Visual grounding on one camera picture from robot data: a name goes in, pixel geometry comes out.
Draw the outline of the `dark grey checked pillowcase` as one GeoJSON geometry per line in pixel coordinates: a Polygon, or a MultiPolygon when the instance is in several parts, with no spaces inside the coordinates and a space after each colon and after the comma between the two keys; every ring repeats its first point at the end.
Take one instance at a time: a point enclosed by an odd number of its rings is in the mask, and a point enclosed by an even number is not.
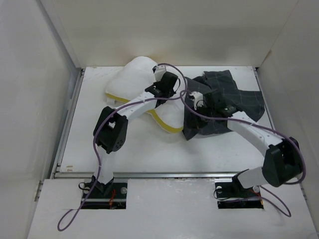
{"type": "MultiPolygon", "coordinates": [[[[187,106],[207,117],[225,118],[244,111],[249,118],[257,122],[265,112],[262,93],[239,90],[229,70],[205,71],[201,76],[188,78],[187,89],[203,95],[197,106],[194,105],[193,97],[187,95],[187,106]]],[[[223,134],[230,131],[225,120],[208,120],[193,114],[187,108],[184,109],[182,132],[186,140],[197,134],[223,134]]]]}

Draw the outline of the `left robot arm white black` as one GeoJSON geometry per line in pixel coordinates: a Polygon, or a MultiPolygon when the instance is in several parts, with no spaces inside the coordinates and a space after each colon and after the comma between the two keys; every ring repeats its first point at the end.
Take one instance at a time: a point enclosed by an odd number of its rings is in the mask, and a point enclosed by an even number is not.
{"type": "Polygon", "coordinates": [[[159,79],[147,87],[138,97],[117,108],[104,107],[93,131],[93,150],[98,160],[98,169],[92,176],[91,189],[102,198],[110,195],[114,181],[113,170],[106,166],[98,152],[102,148],[107,154],[118,151],[126,141],[130,122],[147,111],[154,110],[177,98],[174,87],[178,76],[164,71],[159,79]]]}

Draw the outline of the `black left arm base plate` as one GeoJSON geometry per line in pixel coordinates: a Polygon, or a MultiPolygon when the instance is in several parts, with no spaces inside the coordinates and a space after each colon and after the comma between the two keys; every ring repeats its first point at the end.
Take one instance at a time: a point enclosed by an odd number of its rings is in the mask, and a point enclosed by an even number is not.
{"type": "Polygon", "coordinates": [[[81,182],[78,187],[82,190],[81,209],[93,210],[123,210],[126,209],[128,184],[127,182],[111,181],[106,186],[94,188],[87,200],[84,200],[93,182],[81,182]]]}

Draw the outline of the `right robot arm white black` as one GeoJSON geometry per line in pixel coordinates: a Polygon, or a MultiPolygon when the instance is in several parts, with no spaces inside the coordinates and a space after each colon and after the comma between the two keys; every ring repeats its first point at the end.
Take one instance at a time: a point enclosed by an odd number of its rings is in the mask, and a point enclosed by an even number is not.
{"type": "Polygon", "coordinates": [[[303,173],[304,163],[295,139],[258,125],[238,105],[227,104],[219,91],[206,94],[193,91],[187,98],[193,103],[190,112],[194,127],[201,128],[215,121],[242,136],[264,157],[262,166],[233,176],[226,192],[243,196],[255,186],[279,187],[303,173]]]}

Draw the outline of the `white pillow with yellow edge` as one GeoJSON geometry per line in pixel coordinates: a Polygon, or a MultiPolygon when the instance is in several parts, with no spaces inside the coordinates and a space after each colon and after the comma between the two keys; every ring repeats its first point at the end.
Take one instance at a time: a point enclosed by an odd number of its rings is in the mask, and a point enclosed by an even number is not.
{"type": "MultiPolygon", "coordinates": [[[[107,97],[120,103],[135,99],[156,81],[153,74],[156,65],[149,57],[134,58],[107,82],[107,97]]],[[[181,100],[168,101],[147,113],[167,132],[178,133],[183,130],[184,105],[181,100]]]]}

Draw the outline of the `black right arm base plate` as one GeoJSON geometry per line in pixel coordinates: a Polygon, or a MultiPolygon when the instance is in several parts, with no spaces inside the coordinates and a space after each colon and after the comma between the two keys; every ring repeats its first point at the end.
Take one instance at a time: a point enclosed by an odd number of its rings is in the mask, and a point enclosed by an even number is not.
{"type": "Polygon", "coordinates": [[[232,182],[215,182],[213,193],[218,209],[263,209],[260,193],[253,188],[239,189],[232,182]]]}

